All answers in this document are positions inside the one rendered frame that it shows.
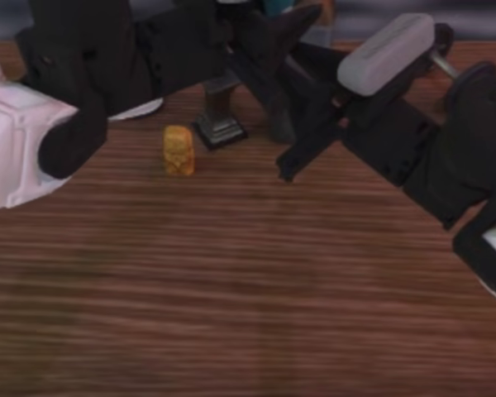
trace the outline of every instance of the wooden table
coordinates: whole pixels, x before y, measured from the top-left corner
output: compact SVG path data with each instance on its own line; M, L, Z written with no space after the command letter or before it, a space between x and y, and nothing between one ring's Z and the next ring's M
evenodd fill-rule
M432 113L447 85L409 98ZM69 184L0 211L0 397L496 396L496 300L451 235L338 144L279 181L246 92L250 139L164 175L162 127L201 106L113 124Z

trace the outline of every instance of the blue object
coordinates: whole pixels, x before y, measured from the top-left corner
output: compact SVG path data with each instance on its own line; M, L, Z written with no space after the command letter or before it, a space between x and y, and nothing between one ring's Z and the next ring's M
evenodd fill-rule
M287 8L294 5L294 0L265 0L265 11L269 17L282 14Z

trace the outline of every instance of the background wall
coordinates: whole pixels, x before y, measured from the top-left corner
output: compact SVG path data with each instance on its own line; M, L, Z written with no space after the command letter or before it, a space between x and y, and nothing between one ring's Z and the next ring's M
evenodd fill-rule
M131 3L141 18L169 7L170 0ZM450 23L458 39L496 40L496 0L336 0L336 8L336 38L367 37L401 12L430 12ZM27 0L0 0L0 39L30 24Z

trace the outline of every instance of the brown wooden surface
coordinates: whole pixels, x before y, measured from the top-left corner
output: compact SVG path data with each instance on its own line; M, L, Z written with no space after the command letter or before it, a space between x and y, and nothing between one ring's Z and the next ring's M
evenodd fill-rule
M447 85L411 101L432 113ZM0 397L496 396L496 300L451 235L340 145L280 182L243 92L250 139L164 175L162 127L201 105L114 124L69 184L0 211Z

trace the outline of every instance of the wood grain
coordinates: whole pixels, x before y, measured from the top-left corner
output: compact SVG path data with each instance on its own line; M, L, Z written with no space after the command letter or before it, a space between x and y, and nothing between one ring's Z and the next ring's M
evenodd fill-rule
M451 57L483 59L496 43ZM447 86L408 97L432 114ZM0 211L0 397L496 396L496 300L451 235L340 145L280 182L242 90L250 139L165 175L162 128L201 106L113 124L69 184Z

